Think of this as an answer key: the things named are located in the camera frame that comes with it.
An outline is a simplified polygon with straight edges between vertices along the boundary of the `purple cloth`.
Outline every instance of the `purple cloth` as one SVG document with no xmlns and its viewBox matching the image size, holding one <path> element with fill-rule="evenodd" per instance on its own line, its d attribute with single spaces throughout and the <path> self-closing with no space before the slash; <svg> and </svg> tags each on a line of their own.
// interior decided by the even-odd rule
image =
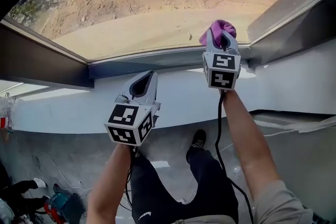
<svg viewBox="0 0 336 224">
<path fill-rule="evenodd" d="M 220 48 L 222 31 L 225 30 L 230 33 L 234 38 L 237 37 L 235 27 L 225 20 L 215 20 L 210 26 L 212 32 L 214 33 L 216 45 Z M 199 43 L 206 46 L 206 32 L 199 38 Z"/>
</svg>

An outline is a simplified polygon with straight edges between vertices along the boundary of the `window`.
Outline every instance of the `window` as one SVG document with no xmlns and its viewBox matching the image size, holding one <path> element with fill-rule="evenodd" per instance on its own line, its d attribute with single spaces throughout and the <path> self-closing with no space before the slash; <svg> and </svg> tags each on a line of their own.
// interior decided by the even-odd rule
<svg viewBox="0 0 336 224">
<path fill-rule="evenodd" d="M 216 19 L 247 27 L 277 0 L 20 0 L 8 16 L 90 61 L 199 46 Z"/>
<path fill-rule="evenodd" d="M 14 88 L 16 85 L 18 85 L 17 82 L 0 80 L 0 97 L 4 97 L 7 90 Z"/>
</svg>

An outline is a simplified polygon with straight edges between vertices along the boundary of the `person's arm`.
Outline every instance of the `person's arm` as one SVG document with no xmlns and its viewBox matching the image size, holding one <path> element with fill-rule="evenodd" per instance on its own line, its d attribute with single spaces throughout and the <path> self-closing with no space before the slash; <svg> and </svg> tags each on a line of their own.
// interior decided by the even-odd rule
<svg viewBox="0 0 336 224">
<path fill-rule="evenodd" d="M 118 144 L 89 195 L 88 224 L 116 222 L 115 216 L 126 186 L 130 164 L 129 146 Z"/>
<path fill-rule="evenodd" d="M 280 179 L 262 132 L 236 91 L 227 91 L 223 101 L 233 145 L 253 200 L 271 182 Z"/>
</svg>

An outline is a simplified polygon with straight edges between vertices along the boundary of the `white wall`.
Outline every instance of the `white wall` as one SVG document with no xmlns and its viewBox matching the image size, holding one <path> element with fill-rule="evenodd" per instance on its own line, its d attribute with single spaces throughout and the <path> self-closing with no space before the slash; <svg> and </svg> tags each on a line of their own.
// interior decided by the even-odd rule
<svg viewBox="0 0 336 224">
<path fill-rule="evenodd" d="M 336 40 L 286 59 L 242 68 L 236 91 L 249 111 L 257 109 L 336 114 Z M 219 94 L 202 69 L 160 71 L 157 128 L 213 120 Z M 62 89 L 21 98 L 14 129 L 45 133 L 104 133 L 103 123 L 123 84 L 132 76 L 101 79 L 92 91 Z"/>
<path fill-rule="evenodd" d="M 336 40 L 256 68 L 260 106 L 336 114 Z"/>
<path fill-rule="evenodd" d="M 13 128 L 44 133 L 104 133 L 115 97 L 132 75 L 101 79 L 92 91 L 62 89 L 18 100 Z M 219 93 L 207 87 L 202 69 L 159 72 L 156 128 L 217 118 Z M 260 109 L 256 78 L 242 68 L 236 83 L 248 110 Z"/>
</svg>

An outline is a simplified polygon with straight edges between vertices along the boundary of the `black pants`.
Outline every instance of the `black pants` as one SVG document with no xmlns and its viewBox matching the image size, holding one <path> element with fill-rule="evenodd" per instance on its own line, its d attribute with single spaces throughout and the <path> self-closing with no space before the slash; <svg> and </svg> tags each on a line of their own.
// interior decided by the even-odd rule
<svg viewBox="0 0 336 224">
<path fill-rule="evenodd" d="M 193 201 L 184 205 L 168 193 L 149 160 L 142 155 L 134 158 L 131 192 L 136 224 L 171 224 L 208 215 L 231 216 L 238 223 L 238 201 L 219 162 L 202 148 L 192 151 L 188 162 L 198 189 Z"/>
<path fill-rule="evenodd" d="M 34 212 L 44 206 L 47 197 L 25 199 L 21 195 L 29 189 L 36 188 L 37 185 L 34 180 L 21 181 L 0 190 L 0 198 L 7 202 L 15 215 L 22 216 Z"/>
</svg>

